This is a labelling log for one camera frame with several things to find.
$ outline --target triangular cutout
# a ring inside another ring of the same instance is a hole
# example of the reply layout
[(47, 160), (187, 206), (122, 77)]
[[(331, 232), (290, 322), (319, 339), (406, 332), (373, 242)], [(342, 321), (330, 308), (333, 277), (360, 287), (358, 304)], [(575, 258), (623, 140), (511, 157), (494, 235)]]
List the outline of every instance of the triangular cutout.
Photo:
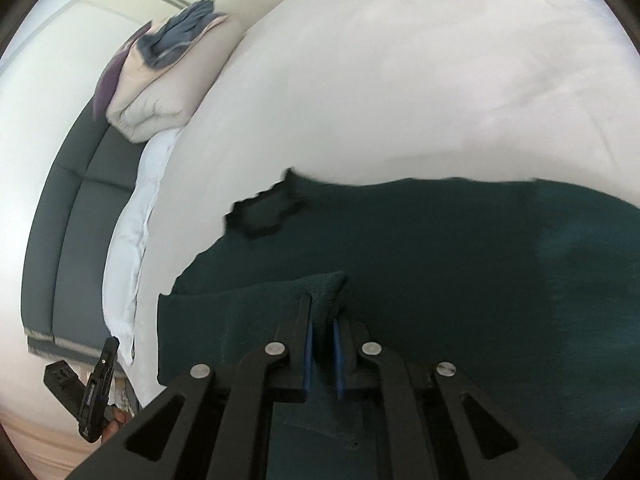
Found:
[(126, 449), (153, 462), (160, 460), (183, 405), (183, 396), (171, 399), (154, 418), (127, 439)]
[(505, 430), (471, 395), (462, 396), (462, 406), (485, 459), (493, 460), (518, 449), (518, 441), (513, 435)]

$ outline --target purple pillow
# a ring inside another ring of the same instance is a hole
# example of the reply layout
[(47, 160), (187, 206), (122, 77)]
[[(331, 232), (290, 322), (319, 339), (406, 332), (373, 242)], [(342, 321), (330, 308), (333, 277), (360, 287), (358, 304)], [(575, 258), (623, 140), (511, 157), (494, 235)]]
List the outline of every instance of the purple pillow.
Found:
[(145, 34), (150, 28), (151, 22), (148, 22), (134, 32), (119, 48), (116, 55), (111, 58), (110, 62), (107, 63), (107, 66), (104, 67), (94, 91), (94, 121), (106, 113), (107, 107), (109, 106), (113, 95), (116, 93), (120, 72), (122, 72), (122, 66), (129, 55), (129, 50), (131, 50), (135, 41)]

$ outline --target human hand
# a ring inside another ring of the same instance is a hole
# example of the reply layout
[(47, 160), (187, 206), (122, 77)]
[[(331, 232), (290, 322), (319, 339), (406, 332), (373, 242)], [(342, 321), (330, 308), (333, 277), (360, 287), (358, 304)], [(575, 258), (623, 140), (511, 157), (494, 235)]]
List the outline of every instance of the human hand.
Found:
[(111, 407), (111, 411), (113, 411), (114, 420), (107, 424), (107, 427), (102, 431), (102, 444), (118, 433), (120, 428), (132, 419), (130, 413), (123, 412), (120, 408), (116, 408), (115, 406)]

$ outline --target gray headboard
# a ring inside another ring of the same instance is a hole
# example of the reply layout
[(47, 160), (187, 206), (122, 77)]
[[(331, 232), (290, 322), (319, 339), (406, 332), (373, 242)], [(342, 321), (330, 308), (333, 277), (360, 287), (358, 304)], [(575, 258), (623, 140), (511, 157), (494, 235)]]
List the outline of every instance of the gray headboard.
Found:
[(53, 162), (31, 225), (22, 272), (30, 351), (95, 365), (109, 336), (102, 275), (144, 144), (131, 144), (89, 102)]

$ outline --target metal pin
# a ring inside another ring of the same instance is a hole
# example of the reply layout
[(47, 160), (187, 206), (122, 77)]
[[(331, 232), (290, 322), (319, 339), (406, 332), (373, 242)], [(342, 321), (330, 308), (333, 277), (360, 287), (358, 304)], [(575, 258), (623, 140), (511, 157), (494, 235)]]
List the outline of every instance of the metal pin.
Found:
[(380, 352), (382, 352), (382, 346), (375, 341), (369, 341), (362, 345), (362, 353), (364, 355), (378, 355)]
[(453, 377), (456, 374), (456, 365), (443, 361), (436, 366), (436, 371), (443, 377)]
[(193, 365), (191, 367), (190, 373), (191, 377), (193, 377), (194, 379), (204, 379), (211, 373), (211, 368), (204, 364)]
[(264, 347), (264, 351), (269, 355), (282, 355), (285, 351), (285, 346), (279, 341), (273, 341)]

